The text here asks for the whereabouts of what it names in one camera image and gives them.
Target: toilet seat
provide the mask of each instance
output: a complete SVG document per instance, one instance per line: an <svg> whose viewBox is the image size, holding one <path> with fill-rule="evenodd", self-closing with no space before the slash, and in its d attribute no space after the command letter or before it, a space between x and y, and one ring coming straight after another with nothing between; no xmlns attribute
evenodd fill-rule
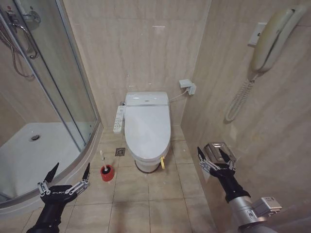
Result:
<svg viewBox="0 0 311 233"><path fill-rule="evenodd" d="M144 162L159 161L170 145L169 106L127 106L125 139L133 157Z"/></svg>

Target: yellow tag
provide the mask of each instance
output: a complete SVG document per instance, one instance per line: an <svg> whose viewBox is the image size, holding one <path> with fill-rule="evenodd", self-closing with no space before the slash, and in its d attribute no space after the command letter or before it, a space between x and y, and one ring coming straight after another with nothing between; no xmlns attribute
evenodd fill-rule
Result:
<svg viewBox="0 0 311 233"><path fill-rule="evenodd" d="M160 160L161 160L162 169L164 169L165 168L165 166L164 166L164 157L162 156Z"/></svg>

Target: white toilet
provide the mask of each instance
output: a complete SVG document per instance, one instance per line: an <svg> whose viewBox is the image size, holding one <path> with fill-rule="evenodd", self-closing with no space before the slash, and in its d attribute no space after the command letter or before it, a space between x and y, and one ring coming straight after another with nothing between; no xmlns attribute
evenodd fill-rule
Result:
<svg viewBox="0 0 311 233"><path fill-rule="evenodd" d="M160 166L171 138L169 99L166 92L128 92L125 140L137 168L151 173Z"/></svg>

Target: tiled floor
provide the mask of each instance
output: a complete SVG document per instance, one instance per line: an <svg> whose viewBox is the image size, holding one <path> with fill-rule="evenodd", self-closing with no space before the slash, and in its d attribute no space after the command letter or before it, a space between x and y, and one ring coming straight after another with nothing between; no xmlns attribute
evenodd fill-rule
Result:
<svg viewBox="0 0 311 233"><path fill-rule="evenodd" d="M61 233L214 233L216 232L192 158L179 126L172 126L171 149L165 169L144 174L135 167L122 134L104 129L91 163L91 186L73 206L67 206ZM103 150L115 176L102 181ZM0 222L0 233L24 233L36 221L41 209Z"/></svg>

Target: shower enclosure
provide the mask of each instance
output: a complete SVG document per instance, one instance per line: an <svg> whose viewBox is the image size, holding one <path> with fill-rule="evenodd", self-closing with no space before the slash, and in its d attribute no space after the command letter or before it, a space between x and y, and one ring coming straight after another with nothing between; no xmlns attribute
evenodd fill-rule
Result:
<svg viewBox="0 0 311 233"><path fill-rule="evenodd" d="M97 109L61 0L0 1L0 208L79 161Z"/></svg>

